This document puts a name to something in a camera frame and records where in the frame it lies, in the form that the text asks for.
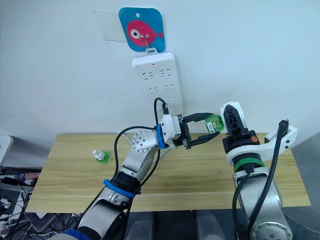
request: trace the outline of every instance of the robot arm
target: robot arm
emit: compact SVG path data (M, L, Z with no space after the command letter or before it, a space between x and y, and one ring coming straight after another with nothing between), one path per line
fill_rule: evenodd
M163 112L168 113L165 104ZM205 143L219 133L203 135L192 140L188 123L201 121L212 113L196 113L190 116L164 114L153 130L137 132L131 141L131 149L119 171L111 180L104 180L105 187L85 210L77 230L67 230L51 240L115 240L126 231L124 210L130 211L133 198L140 194L155 154L159 149L192 146Z
M235 207L239 196L240 205L250 220L249 224L251 223L246 233L237 226L240 239L292 240L293 234L282 212L282 197L274 179L267 190L258 215L253 217L271 172L263 162L273 158L277 131L269 133L265 138L265 144L260 144L255 131L249 131L246 128L244 115L238 102L226 103L221 108L221 114L228 132L228 136L223 139L226 161L233 166L233 181L237 187L232 206L235 222L238 225ZM298 133L296 128L288 124L288 121L281 121L279 125L282 124L285 127L280 139L279 153L293 144Z

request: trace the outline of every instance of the bottle label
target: bottle label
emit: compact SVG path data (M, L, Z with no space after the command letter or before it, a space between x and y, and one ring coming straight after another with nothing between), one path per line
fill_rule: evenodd
M213 134L213 133L216 132L216 131L215 131L215 128L217 127L217 125L216 125L215 123L212 124L212 122L208 122L206 125L207 125L207 127L208 127L208 129L209 129L209 132L210 132L211 134Z

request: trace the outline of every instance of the fish eye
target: fish eye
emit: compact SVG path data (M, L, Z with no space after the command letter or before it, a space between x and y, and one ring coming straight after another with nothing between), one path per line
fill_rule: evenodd
M140 38L140 32L137 29L132 29L130 31L130 34L134 39L139 39Z

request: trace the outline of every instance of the power strip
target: power strip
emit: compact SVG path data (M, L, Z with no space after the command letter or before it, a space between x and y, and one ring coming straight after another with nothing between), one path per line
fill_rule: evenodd
M134 58L132 68L144 94L152 103L155 98L159 97L165 100L171 115L179 115L184 112L176 58L172 52L154 53Z

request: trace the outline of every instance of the plastic bottle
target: plastic bottle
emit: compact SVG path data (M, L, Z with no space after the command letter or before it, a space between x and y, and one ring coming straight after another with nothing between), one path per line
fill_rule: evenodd
M224 122L219 114L207 116L204 121L206 129L210 134L220 133L225 128Z
M111 153L107 151L93 150L92 153L96 161L99 163L107 164L111 161Z

